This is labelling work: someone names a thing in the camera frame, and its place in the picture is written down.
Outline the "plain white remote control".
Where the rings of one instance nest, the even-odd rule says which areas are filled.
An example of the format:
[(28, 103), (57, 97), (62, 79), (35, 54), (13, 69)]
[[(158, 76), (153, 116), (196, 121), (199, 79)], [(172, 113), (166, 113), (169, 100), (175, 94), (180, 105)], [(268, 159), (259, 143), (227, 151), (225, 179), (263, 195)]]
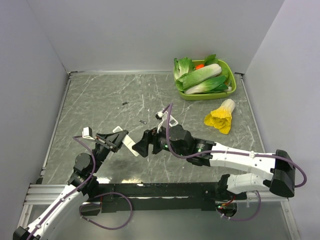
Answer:
[[(123, 129), (120, 126), (117, 126), (116, 128), (114, 128), (112, 130), (113, 133), (117, 133), (122, 131)], [(129, 134), (127, 133), (124, 137), (124, 139), (122, 140), (122, 143), (128, 148), (128, 150), (135, 156), (138, 157), (139, 153), (135, 150), (132, 149), (133, 145), (135, 145), (136, 143), (132, 140), (132, 138), (129, 136)]]

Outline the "white battery cover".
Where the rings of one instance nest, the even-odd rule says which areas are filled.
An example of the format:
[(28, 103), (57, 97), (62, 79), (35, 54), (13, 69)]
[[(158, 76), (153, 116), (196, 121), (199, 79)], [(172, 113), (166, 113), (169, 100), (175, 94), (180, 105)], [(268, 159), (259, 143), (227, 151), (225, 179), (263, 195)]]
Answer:
[(126, 135), (122, 140), (122, 143), (129, 149), (129, 151), (135, 156), (138, 157), (139, 153), (133, 150), (133, 146), (136, 144), (129, 135)]

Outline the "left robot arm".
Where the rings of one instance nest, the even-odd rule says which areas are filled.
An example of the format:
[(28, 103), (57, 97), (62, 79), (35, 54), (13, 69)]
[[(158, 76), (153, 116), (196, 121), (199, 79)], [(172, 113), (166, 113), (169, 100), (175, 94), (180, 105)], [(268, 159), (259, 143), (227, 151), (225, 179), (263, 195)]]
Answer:
[(86, 201), (93, 201), (99, 195), (99, 182), (94, 174), (110, 152), (116, 153), (128, 135), (127, 130), (110, 134), (97, 133), (85, 127), (82, 135), (73, 139), (86, 148), (75, 159), (73, 172), (59, 197), (32, 223), (19, 226), (13, 233), (14, 240), (54, 240), (67, 227), (67, 223), (78, 215), (78, 210)]

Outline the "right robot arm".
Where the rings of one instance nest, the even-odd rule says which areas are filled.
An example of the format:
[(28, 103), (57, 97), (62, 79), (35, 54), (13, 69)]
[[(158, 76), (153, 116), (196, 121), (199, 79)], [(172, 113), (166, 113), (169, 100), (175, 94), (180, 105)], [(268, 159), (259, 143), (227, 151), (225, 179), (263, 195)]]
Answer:
[(169, 129), (145, 130), (142, 139), (132, 149), (145, 158), (150, 145), (153, 154), (168, 151), (196, 166), (240, 170), (241, 174), (225, 174), (218, 182), (216, 192), (223, 199), (251, 191), (270, 191), (284, 198), (295, 195), (296, 168), (284, 150), (263, 154), (235, 149), (193, 137), (179, 124)]

